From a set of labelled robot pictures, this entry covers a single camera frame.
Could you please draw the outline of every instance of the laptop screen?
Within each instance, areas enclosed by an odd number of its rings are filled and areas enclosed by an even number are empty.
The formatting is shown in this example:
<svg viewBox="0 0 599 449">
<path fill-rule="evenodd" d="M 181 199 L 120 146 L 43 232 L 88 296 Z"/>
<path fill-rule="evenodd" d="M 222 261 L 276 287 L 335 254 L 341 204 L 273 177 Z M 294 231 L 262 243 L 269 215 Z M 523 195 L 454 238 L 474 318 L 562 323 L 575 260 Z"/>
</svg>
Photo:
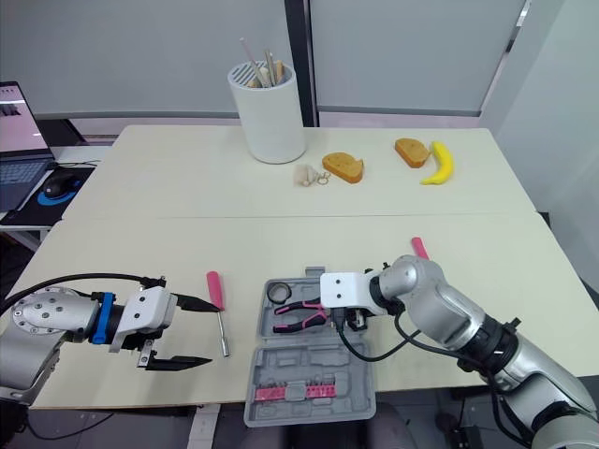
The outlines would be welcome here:
<svg viewBox="0 0 599 449">
<path fill-rule="evenodd" d="M 0 153 L 47 150 L 48 145 L 37 128 L 17 83 L 0 84 Z"/>
</svg>

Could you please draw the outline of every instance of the screwdriver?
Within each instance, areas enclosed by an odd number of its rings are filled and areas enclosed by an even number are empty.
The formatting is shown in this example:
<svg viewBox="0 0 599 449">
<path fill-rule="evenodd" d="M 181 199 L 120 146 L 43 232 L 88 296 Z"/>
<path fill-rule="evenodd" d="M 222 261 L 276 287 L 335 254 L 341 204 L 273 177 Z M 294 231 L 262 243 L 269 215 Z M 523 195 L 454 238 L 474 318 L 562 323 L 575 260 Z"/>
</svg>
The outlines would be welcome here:
<svg viewBox="0 0 599 449">
<path fill-rule="evenodd" d="M 223 290 L 221 289 L 221 280 L 219 274 L 216 271 L 209 271 L 206 273 L 206 281 L 208 282 L 208 291 L 210 293 L 211 303 L 223 311 L 225 308 L 223 307 Z M 221 312 L 216 313 L 216 315 L 218 316 L 218 327 L 221 332 L 221 348 L 223 350 L 223 356 L 229 357 L 230 352 L 228 351 L 228 341 L 226 341 L 225 337 L 223 317 L 221 316 Z"/>
</svg>

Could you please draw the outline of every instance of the toast slice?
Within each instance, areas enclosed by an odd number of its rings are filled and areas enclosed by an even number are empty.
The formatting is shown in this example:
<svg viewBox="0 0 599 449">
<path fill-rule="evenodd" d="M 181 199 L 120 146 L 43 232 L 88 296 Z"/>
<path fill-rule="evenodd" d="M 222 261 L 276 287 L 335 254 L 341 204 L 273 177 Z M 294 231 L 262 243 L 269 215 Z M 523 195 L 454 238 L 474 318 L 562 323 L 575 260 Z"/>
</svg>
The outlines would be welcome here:
<svg viewBox="0 0 599 449">
<path fill-rule="evenodd" d="M 354 159 L 346 152 L 332 152 L 322 158 L 323 167 L 333 175 L 352 184 L 360 182 L 364 172 L 364 161 Z"/>
<path fill-rule="evenodd" d="M 422 167 L 430 155 L 427 147 L 415 138 L 398 138 L 395 141 L 395 151 L 412 168 Z"/>
</svg>

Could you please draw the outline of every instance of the laptop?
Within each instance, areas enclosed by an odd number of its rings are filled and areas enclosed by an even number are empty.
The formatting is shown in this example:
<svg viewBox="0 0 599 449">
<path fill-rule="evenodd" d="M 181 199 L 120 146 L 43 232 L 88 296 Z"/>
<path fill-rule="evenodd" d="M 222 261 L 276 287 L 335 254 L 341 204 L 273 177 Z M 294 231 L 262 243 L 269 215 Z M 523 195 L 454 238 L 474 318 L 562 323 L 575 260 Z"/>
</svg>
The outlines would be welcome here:
<svg viewBox="0 0 599 449">
<path fill-rule="evenodd" d="M 17 209 L 53 159 L 19 84 L 0 82 L 0 211 Z"/>
</svg>

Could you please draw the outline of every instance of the computer mouse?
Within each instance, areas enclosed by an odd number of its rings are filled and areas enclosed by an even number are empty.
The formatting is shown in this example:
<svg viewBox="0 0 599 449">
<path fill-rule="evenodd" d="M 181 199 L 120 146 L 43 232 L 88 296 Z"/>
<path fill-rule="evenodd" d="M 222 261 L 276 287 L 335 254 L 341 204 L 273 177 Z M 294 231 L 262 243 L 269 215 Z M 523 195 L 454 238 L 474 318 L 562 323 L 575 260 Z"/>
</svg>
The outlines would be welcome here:
<svg viewBox="0 0 599 449">
<path fill-rule="evenodd" d="M 79 179 L 71 173 L 52 173 L 42 186 L 46 198 L 52 199 L 73 192 Z"/>
</svg>

